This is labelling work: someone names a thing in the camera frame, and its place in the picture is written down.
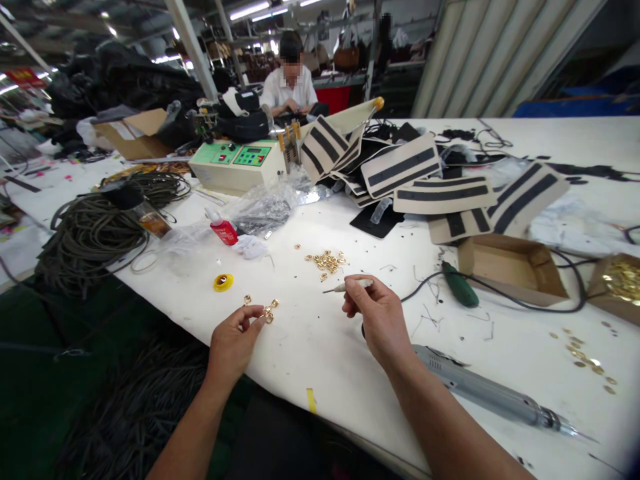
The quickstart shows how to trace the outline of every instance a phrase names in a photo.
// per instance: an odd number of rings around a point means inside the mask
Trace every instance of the hand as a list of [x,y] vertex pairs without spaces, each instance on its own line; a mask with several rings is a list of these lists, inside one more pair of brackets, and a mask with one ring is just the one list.
[[284,106],[294,113],[298,113],[298,110],[300,110],[300,107],[298,106],[298,104],[295,102],[294,99],[288,99],[285,102]]
[[[364,289],[356,280],[370,279],[373,284]],[[384,283],[371,275],[345,277],[347,292],[342,311],[348,318],[360,312],[365,326],[369,350],[382,368],[387,370],[415,356],[400,298]]]
[[[260,317],[263,310],[262,305],[240,307],[213,330],[204,383],[231,392],[247,369],[253,346],[267,320]],[[254,317],[260,318],[249,326],[249,320]]]

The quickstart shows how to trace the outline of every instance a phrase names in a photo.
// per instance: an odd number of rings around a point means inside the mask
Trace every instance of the white shirt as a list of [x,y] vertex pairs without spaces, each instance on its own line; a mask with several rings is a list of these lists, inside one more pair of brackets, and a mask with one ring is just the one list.
[[318,97],[313,89],[311,71],[304,65],[300,76],[295,81],[293,90],[287,86],[282,68],[272,71],[265,80],[265,89],[260,96],[260,105],[278,107],[290,98],[301,107],[318,102]]

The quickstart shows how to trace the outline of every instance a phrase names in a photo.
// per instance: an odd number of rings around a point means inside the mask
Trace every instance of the red bottle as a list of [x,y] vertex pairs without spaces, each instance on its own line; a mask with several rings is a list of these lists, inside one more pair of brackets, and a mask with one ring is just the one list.
[[225,245],[235,245],[238,242],[238,232],[228,220],[222,217],[211,207],[205,207],[207,215],[211,220],[211,230],[215,232]]

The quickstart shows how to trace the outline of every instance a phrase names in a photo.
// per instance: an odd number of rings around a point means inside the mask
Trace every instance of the red sign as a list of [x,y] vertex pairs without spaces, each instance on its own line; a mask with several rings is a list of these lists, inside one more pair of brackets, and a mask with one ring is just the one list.
[[18,69],[5,72],[7,76],[20,88],[46,88],[47,84],[40,80],[31,69]]

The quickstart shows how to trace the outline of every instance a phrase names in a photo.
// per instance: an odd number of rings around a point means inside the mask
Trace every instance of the worker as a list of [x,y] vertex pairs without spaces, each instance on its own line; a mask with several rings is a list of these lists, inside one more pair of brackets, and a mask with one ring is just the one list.
[[311,72],[303,65],[303,45],[300,35],[286,31],[280,38],[280,68],[265,80],[260,105],[271,108],[274,118],[283,113],[308,114],[318,97],[313,89]]
[[[356,282],[360,279],[373,280],[373,284],[364,289]],[[370,275],[350,275],[345,282],[342,311],[350,319],[362,314],[367,345],[386,372],[433,475],[440,479],[533,479],[413,352],[400,298]],[[262,305],[241,307],[215,328],[205,380],[148,479],[205,478],[222,410],[264,327],[262,312]],[[249,325],[253,317],[257,319]]]

